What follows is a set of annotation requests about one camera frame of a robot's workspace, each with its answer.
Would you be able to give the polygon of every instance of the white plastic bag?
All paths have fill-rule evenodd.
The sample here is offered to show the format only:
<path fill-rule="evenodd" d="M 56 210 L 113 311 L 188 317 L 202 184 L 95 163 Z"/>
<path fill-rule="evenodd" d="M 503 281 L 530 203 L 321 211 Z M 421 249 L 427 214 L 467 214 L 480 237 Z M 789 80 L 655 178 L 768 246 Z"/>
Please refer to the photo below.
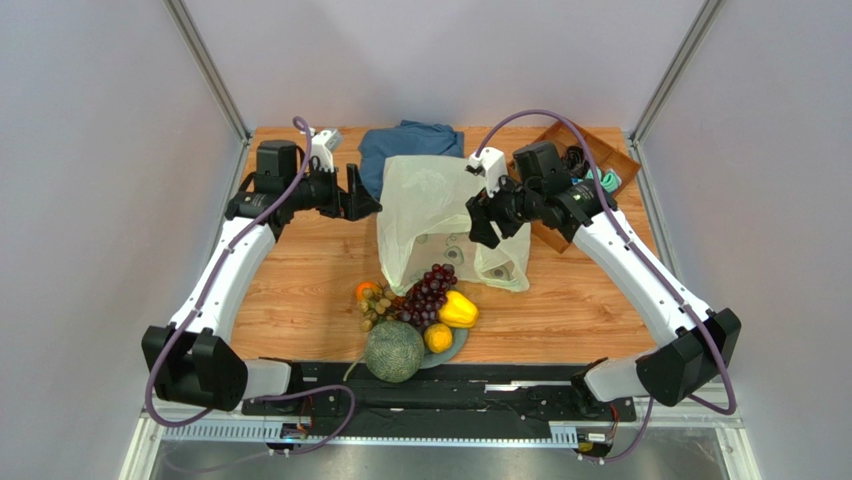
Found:
<path fill-rule="evenodd" d="M 463 158 L 432 155 L 396 156 L 385 162 L 379 259 L 397 295 L 435 263 L 455 265 L 459 280 L 513 292 L 529 289 L 529 224 L 494 250 L 468 239 L 465 202 L 479 193 L 485 180 L 465 172 L 466 165 Z"/>

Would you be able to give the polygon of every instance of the gray wall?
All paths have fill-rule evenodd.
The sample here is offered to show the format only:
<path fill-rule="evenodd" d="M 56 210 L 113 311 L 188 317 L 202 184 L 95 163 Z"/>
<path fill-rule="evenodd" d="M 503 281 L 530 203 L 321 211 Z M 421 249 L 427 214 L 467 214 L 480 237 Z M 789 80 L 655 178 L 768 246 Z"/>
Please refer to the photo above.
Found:
<path fill-rule="evenodd" d="M 187 4 L 252 128 L 493 125 L 526 108 L 632 128 L 702 0 Z"/>
<path fill-rule="evenodd" d="M 161 2 L 0 4 L 0 476 L 118 474 L 238 151 Z"/>
<path fill-rule="evenodd" d="M 852 4 L 729 1 L 644 153 L 685 283 L 743 320 L 764 478 L 848 478 Z"/>

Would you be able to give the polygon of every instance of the cardboard box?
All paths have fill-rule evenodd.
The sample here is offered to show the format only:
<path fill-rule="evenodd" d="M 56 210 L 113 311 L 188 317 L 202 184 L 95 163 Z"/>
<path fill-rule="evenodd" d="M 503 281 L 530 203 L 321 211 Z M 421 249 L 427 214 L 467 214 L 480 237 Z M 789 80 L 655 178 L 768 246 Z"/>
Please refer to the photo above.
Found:
<path fill-rule="evenodd" d="M 586 143 L 589 144 L 589 149 L 592 151 L 592 155 L 594 155 L 595 162 L 597 162 L 601 172 L 606 172 L 607 170 L 612 169 L 615 170 L 615 173 L 618 174 L 619 177 L 621 177 L 621 185 L 613 194 L 613 197 L 615 197 L 617 201 L 618 194 L 621 193 L 621 191 L 624 190 L 624 187 L 630 184 L 630 182 L 636 178 L 636 174 L 639 173 L 639 163 L 614 149 L 608 143 L 589 133 L 582 127 L 577 126 L 577 129 L 583 135 Z M 543 140 L 550 140 L 554 142 L 560 155 L 565 152 L 567 147 L 579 145 L 577 137 L 571 133 L 571 130 L 562 125 L 561 122 L 554 123 L 536 139 L 536 142 Z M 509 175 L 515 180 L 519 180 L 518 173 L 515 170 L 514 159 L 509 158 L 507 162 Z M 571 245 L 571 243 L 565 240 L 559 231 L 547 228 L 542 225 L 541 222 L 533 222 L 532 233 L 538 238 L 544 240 L 544 243 L 550 245 L 551 248 L 559 253 L 564 252 Z"/>

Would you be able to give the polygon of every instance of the wooden table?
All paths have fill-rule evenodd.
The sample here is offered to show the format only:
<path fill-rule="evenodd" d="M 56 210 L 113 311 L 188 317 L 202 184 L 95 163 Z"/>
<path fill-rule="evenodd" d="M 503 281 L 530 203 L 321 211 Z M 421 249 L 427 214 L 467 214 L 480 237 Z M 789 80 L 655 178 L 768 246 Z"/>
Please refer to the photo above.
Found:
<path fill-rule="evenodd" d="M 469 155 L 486 127 L 458 128 Z M 341 128 L 335 164 L 360 164 L 358 145 L 368 128 Z M 589 128 L 622 152 L 617 128 Z M 544 131 L 503 128 L 489 143 L 510 154 Z M 257 145 L 288 139 L 304 144 L 293 128 L 259 128 L 244 174 L 255 168 Z M 345 185 L 345 173 L 341 177 Z M 651 230 L 635 182 L 618 197 L 634 231 L 653 249 Z M 576 247 L 562 255 L 532 238 L 527 292 L 509 293 L 460 283 L 481 316 L 453 361 L 486 363 L 586 363 L 622 357 L 653 346 L 639 315 L 606 274 Z M 353 290 L 366 280 L 384 280 L 379 266 L 376 218 L 350 223 L 298 212 L 260 266 L 237 316 L 231 346 L 245 359 L 351 361 L 366 334 L 358 329 Z"/>

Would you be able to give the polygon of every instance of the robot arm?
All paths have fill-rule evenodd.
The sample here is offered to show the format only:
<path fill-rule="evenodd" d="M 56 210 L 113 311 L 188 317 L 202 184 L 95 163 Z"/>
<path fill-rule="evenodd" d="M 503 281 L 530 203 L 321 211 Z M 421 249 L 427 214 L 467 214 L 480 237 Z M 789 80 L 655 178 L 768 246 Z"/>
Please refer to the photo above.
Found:
<path fill-rule="evenodd" d="M 349 190 L 337 184 L 332 151 L 342 141 L 337 130 L 313 135 L 309 173 L 297 188 L 263 223 L 255 225 L 233 246 L 227 261 L 217 265 L 214 256 L 187 301 L 166 327 L 151 326 L 142 339 L 148 369 L 154 366 L 176 325 L 195 310 L 202 289 L 209 288 L 203 314 L 181 335 L 166 356 L 155 381 L 157 396 L 218 410 L 233 410 L 243 399 L 287 392 L 290 365 L 278 359 L 243 361 L 230 348 L 231 333 L 239 306 L 261 262 L 272 250 L 293 214 L 317 209 L 330 218 L 356 221 L 381 210 L 364 188 L 358 167 L 347 165 Z M 296 177 L 296 144 L 263 142 L 257 151 L 254 191 L 240 191 L 228 204 L 218 245 L 225 246 L 275 203 Z M 213 282 L 208 285 L 211 275 Z"/>
<path fill-rule="evenodd" d="M 486 179 L 486 188 L 467 202 L 471 217 L 470 239 L 495 248 L 500 239 L 513 236 L 525 222 L 540 220 L 557 229 L 595 261 L 648 327 L 656 349 L 629 358 L 601 359 L 572 378 L 589 413 L 601 402 L 620 397 L 650 395 L 674 406 L 719 372 L 706 342 L 687 314 L 703 315 L 722 358 L 730 361 L 740 331 L 740 321 L 729 309 L 714 312 L 687 290 L 648 250 L 633 232 L 623 212 L 605 193 L 615 220 L 627 232 L 625 241 L 606 218 L 591 180 L 572 182 L 566 165 L 551 142 L 538 142 L 513 154 L 521 182 L 506 175 L 505 156 L 486 148 L 468 160 L 467 170 Z M 647 257 L 680 294 L 676 301 L 660 279 L 639 259 Z"/>

